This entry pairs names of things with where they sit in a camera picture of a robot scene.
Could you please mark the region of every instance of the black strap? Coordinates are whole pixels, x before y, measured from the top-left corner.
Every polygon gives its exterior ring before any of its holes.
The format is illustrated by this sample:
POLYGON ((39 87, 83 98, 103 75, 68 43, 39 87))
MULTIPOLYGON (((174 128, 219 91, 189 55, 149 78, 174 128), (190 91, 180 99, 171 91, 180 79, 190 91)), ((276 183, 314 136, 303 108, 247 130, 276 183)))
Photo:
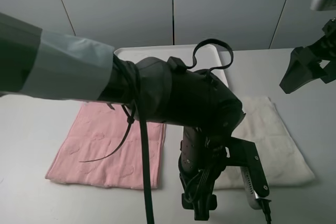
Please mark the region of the black strap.
POLYGON ((206 39, 206 40, 203 40, 201 41, 200 43, 197 44, 197 46, 195 47, 194 51, 193 51, 193 65, 190 66, 190 67, 187 67, 187 69, 192 69, 196 66, 197 64, 197 59, 196 59, 196 52, 201 48, 201 47, 204 47, 205 45, 208 45, 208 44, 214 44, 214 45, 218 45, 218 46, 221 46, 221 47, 224 47, 230 54, 231 56, 231 62, 225 66, 220 66, 220 67, 213 67, 213 68, 210 68, 207 73, 210 73, 212 70, 214 69, 227 69, 228 67, 230 67, 233 63, 233 50, 232 48, 225 42, 221 41, 221 40, 218 40, 218 39, 206 39))

